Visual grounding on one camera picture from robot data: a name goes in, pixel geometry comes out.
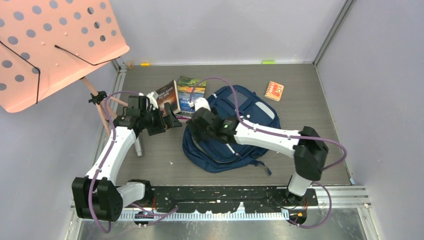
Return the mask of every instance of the wood grain surface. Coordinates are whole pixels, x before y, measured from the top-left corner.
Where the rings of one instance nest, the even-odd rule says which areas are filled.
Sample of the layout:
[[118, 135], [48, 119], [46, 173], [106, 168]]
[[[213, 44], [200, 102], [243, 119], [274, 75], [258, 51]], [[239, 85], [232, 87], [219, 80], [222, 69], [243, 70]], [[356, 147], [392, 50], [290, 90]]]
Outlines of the wood grain surface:
[[[234, 85], [242, 85], [256, 92], [270, 104], [277, 111], [282, 128], [301, 130], [303, 126], [310, 126], [315, 128], [321, 137], [337, 140], [324, 93], [312, 64], [136, 66], [128, 70], [122, 90], [148, 94], [180, 76], [199, 79], [212, 76], [226, 78]], [[264, 97], [269, 81], [284, 85], [280, 101]], [[209, 80], [205, 96], [222, 86], [225, 84], [220, 80]], [[123, 94], [120, 99], [127, 101], [127, 97], [128, 95]], [[220, 173], [206, 172], [193, 164], [183, 153], [182, 136], [185, 126], [183, 123], [183, 127], [154, 136], [148, 136], [147, 131], [144, 131], [140, 135], [144, 156], [137, 157], [134, 148], [130, 148], [119, 170], [117, 184], [125, 184], [131, 179], [142, 179], [149, 180], [156, 186], [286, 185], [295, 171], [291, 158], [270, 150], [259, 160], [269, 167], [271, 176], [263, 166], [253, 165]], [[327, 145], [328, 165], [340, 159], [341, 152], [335, 145]], [[325, 171], [321, 183], [349, 185], [345, 165], [340, 164]]]

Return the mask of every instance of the white wall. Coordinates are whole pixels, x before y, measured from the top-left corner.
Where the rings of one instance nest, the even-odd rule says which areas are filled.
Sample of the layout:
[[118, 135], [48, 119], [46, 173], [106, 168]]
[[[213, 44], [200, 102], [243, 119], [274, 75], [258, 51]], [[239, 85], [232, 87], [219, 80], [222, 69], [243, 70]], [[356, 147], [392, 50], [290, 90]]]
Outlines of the white wall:
[[311, 63], [344, 0], [111, 0], [135, 64]]
[[356, 1], [318, 72], [388, 240], [424, 234], [424, 2]]
[[[87, 76], [110, 91], [111, 63]], [[63, 238], [71, 183], [93, 165], [100, 117], [77, 81], [21, 112], [0, 107], [0, 239]]]

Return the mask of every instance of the blue backpack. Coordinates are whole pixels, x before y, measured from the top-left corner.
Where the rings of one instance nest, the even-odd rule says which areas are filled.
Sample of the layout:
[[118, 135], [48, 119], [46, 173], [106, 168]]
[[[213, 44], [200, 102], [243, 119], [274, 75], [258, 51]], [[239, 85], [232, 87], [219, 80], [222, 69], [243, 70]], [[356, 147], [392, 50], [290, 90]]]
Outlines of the blue backpack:
[[[240, 115], [252, 123], [280, 129], [280, 119], [276, 111], [266, 102], [260, 99], [255, 92], [247, 88], [235, 85]], [[234, 94], [229, 86], [224, 86], [207, 98], [210, 108], [215, 108], [220, 118], [235, 116]], [[186, 126], [182, 139], [182, 150], [194, 164], [210, 173], [219, 173], [231, 169], [241, 168], [247, 165], [265, 166], [257, 158], [263, 156], [268, 149], [241, 145], [236, 143], [220, 143], [210, 138], [196, 142]]]

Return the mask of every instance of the orange perforated panel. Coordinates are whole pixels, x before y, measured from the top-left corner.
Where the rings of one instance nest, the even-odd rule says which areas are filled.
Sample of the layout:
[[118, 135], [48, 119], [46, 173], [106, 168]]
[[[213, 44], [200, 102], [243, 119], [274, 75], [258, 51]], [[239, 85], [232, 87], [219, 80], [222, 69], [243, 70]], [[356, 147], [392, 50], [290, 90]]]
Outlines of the orange perforated panel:
[[[1, 0], [0, 41], [40, 69], [38, 101], [130, 49], [108, 0]], [[22, 111], [37, 102], [38, 71], [0, 45], [0, 105]]]

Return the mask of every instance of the orange notebook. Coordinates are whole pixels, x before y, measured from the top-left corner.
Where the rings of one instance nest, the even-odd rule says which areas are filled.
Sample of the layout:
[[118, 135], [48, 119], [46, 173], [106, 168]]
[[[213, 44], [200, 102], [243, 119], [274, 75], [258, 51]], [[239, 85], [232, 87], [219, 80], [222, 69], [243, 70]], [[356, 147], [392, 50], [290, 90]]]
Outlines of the orange notebook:
[[265, 98], [269, 98], [278, 102], [281, 99], [281, 95], [283, 94], [283, 89], [283, 85], [270, 81], [265, 92]]

